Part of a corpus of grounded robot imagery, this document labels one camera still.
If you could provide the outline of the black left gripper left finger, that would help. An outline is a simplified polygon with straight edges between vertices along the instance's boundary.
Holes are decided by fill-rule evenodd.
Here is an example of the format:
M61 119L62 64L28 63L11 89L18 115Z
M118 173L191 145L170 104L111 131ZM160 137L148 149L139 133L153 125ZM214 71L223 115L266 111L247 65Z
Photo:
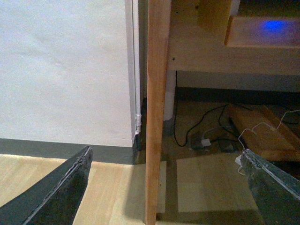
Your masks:
M84 147L0 208L2 225L71 225L88 185L93 151Z

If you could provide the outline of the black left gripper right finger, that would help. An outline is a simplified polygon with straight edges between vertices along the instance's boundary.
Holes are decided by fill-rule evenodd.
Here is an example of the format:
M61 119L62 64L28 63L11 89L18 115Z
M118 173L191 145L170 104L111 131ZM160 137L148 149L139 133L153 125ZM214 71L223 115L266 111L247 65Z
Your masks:
M300 223L300 181L271 162L245 149L241 165L266 225Z

